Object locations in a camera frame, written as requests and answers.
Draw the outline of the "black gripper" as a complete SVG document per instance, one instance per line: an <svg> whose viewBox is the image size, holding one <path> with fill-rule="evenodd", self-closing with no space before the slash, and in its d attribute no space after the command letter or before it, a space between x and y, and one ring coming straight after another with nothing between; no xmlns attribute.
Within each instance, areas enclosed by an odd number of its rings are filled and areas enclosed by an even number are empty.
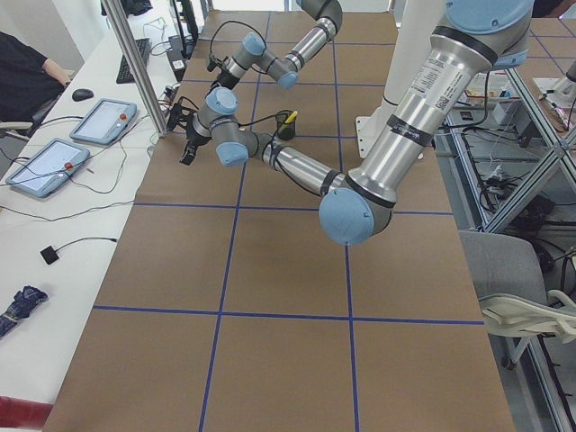
<svg viewBox="0 0 576 432"><path fill-rule="evenodd" d="M181 164L191 165L196 158L198 148L206 145L212 139L212 136L202 125L194 126L192 123L189 123L186 127L186 139L187 143L184 146L184 152L179 162Z"/></svg>
<svg viewBox="0 0 576 432"><path fill-rule="evenodd" d="M223 69L217 76L217 83L219 86L223 86L226 87L230 90L232 90L237 84L238 82L241 80L241 78L234 76L233 74L231 74L229 71Z"/></svg>

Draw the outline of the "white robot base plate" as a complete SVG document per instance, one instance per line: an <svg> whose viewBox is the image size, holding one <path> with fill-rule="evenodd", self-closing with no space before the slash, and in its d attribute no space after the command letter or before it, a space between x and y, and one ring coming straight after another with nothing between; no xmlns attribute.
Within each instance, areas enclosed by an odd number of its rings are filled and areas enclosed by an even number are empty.
<svg viewBox="0 0 576 432"><path fill-rule="evenodd" d="M396 138L391 127L397 121L401 103L428 53L426 9L419 1L405 2L381 104L370 116L356 118L358 148L365 162L385 151Z"/></svg>

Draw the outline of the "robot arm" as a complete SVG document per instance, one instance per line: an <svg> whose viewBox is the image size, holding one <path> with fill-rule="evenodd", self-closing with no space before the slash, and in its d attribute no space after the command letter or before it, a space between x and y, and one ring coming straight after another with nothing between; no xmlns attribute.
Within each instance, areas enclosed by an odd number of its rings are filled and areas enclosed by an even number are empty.
<svg viewBox="0 0 576 432"><path fill-rule="evenodd" d="M338 1L300 1L298 6L316 23L289 52L283 56L275 55L267 47L265 39L252 31L245 36L233 55L222 61L211 57L210 67L220 69L212 85L233 89L251 67L258 66L263 74L271 77L280 87L294 87L299 72L334 40L343 21Z"/></svg>
<svg viewBox="0 0 576 432"><path fill-rule="evenodd" d="M314 27L285 56L277 57L265 39L248 34L222 62L211 60L219 75L203 106L186 123L181 161L193 162L200 146L213 142L226 167L259 158L298 186L320 198L325 233L342 245L362 243L389 224L397 189L430 144L438 128L473 77L514 68L527 56L529 1L409 1L404 9L389 80L402 98L382 105L364 122L373 144L362 164L340 173L282 143L280 132L245 130L236 117L234 86L249 68L258 67L283 88L293 87L307 62L343 23L337 1L303 1Z"/></svg>

